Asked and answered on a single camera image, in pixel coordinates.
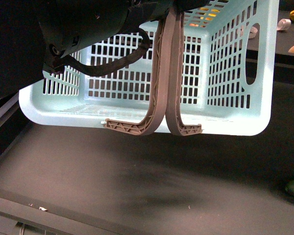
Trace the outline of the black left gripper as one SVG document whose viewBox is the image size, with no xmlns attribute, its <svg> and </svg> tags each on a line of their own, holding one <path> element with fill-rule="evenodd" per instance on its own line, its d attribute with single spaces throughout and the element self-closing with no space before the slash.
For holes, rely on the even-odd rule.
<svg viewBox="0 0 294 235">
<path fill-rule="evenodd" d="M 70 66 L 82 73 L 112 73 L 139 60 L 150 39 L 140 25 L 185 12 L 206 0 L 40 0 L 38 21 L 46 43 L 43 70 L 63 73 Z M 141 45 L 131 54 L 101 66 L 87 66 L 71 54 L 116 34 L 139 33 Z"/>
</svg>

